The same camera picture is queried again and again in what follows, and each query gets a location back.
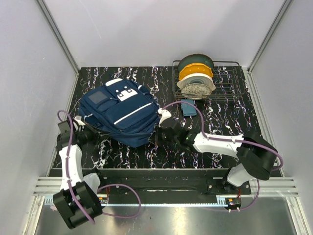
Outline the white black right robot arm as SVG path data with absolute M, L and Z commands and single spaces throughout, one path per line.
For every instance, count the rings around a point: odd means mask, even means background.
M 156 144 L 171 143 L 180 150 L 216 153 L 239 160 L 222 181 L 224 192 L 233 194 L 239 187 L 255 178 L 266 181 L 274 170 L 277 150 L 258 134 L 238 136 L 211 135 L 187 131 L 173 119 L 163 121 L 156 128 Z

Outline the navy blue student backpack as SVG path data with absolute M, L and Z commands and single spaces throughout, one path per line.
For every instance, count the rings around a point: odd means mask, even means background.
M 87 92 L 80 101 L 79 115 L 112 139 L 136 148 L 149 143 L 160 121 L 158 110 L 146 87 L 116 78 Z

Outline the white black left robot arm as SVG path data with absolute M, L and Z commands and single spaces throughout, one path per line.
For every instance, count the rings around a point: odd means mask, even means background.
M 97 194 L 105 190 L 101 174 L 93 169 L 82 171 L 82 146 L 95 140 L 96 131 L 82 121 L 69 119 L 58 123 L 60 134 L 56 150 L 62 162 L 60 191 L 53 195 L 53 203 L 69 229 L 90 221 L 102 213 Z

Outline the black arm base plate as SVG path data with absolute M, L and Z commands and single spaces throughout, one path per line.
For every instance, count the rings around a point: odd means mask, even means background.
M 105 184 L 125 184 L 136 191 L 191 191 L 213 195 L 250 195 L 249 182 L 239 188 L 221 177 L 109 177 Z

